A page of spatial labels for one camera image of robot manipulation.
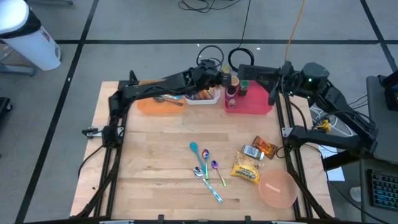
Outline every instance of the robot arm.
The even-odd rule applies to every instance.
[[[216,85],[230,86],[231,75],[220,73],[212,60],[202,60],[197,67],[167,76],[159,82],[139,85],[133,73],[130,74],[130,84],[118,90],[109,97],[108,126],[102,130],[104,147],[118,147],[122,137],[118,134],[119,120],[129,111],[136,100],[154,96],[193,95],[199,91]]]
[[[273,74],[260,77],[258,82],[268,83],[263,86],[270,92],[270,104],[275,102],[275,97],[279,97],[279,92],[285,96],[296,95],[307,98],[310,106],[316,103],[320,109],[330,115],[335,115],[357,134],[348,138],[339,137],[316,129],[306,130],[302,126],[285,130],[288,135],[288,144],[292,148],[300,148],[307,142],[313,142],[347,149],[346,152],[325,160],[326,164],[330,165],[326,167],[329,170],[354,162],[358,158],[371,157],[377,146],[377,129],[372,121],[364,119],[360,113],[347,104],[339,89],[328,81],[328,76],[329,72],[316,63],[308,63],[300,72],[296,72],[290,62],[285,62]]]

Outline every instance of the translucent pink bowl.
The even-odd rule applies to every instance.
[[[284,170],[267,170],[260,178],[261,198],[271,207],[289,208],[297,198],[297,185]]]

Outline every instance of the pink tray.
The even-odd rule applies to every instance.
[[[256,81],[249,81],[246,96],[239,96],[236,93],[234,99],[236,106],[233,109],[229,109],[228,102],[225,102],[227,113],[267,114],[272,109],[272,106],[268,105],[268,92]]]

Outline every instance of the white trash can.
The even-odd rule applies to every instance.
[[[0,0],[0,39],[41,70],[61,65],[61,49],[24,0]]]

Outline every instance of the blue spoon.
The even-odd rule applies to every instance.
[[[199,160],[199,163],[200,163],[200,165],[201,165],[201,168],[202,168],[202,170],[205,170],[205,165],[203,164],[203,162],[202,162],[202,160],[200,159],[200,155],[199,155],[199,152],[198,152],[198,144],[196,144],[195,142],[191,142],[190,144],[189,144],[189,147],[191,148],[191,150],[197,155],[197,158],[198,158],[198,160]]]

